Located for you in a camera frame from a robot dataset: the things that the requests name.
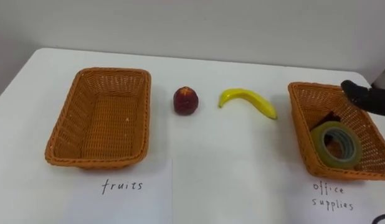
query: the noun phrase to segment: apple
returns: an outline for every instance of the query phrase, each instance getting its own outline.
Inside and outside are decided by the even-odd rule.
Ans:
[[[190,115],[198,108],[197,93],[190,87],[184,86],[173,95],[174,111],[178,115]]]

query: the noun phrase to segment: tape roll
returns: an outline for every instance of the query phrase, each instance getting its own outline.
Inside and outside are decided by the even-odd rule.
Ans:
[[[359,137],[347,126],[337,121],[328,121],[313,129],[311,138],[315,144],[318,157],[323,163],[332,168],[352,169],[357,165],[363,154]],[[327,149],[324,143],[326,135],[332,136],[333,140],[340,144],[341,157],[335,157]]]

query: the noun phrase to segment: table surface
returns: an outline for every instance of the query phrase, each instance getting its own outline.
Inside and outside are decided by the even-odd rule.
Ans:
[[[0,96],[0,223],[55,223],[79,169],[50,166],[44,150],[75,74],[86,67],[143,68],[152,75],[150,151],[173,160],[174,223],[290,223],[285,189],[308,177],[298,152],[287,85],[339,85],[354,72],[247,63],[40,49]],[[171,102],[181,86],[197,92],[192,116]],[[274,121],[243,100],[217,107],[220,93],[251,89],[278,111]],[[385,138],[385,117],[371,115]],[[385,182],[363,185],[380,214]]]

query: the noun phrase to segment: white wall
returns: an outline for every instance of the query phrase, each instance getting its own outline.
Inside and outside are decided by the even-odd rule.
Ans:
[[[385,68],[385,0],[0,0],[0,89],[38,47],[353,70],[372,82]]]

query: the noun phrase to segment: wicker basket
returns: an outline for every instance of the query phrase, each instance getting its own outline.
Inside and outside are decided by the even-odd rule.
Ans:
[[[385,140],[367,112],[352,105],[338,86],[296,82],[289,84],[288,90],[300,154],[311,175],[344,180],[385,180]],[[341,122],[360,138],[363,157],[353,170],[325,166],[314,150],[310,129],[330,111],[340,116]]]
[[[45,150],[48,163],[118,169],[147,154],[151,75],[87,68],[76,75]]]

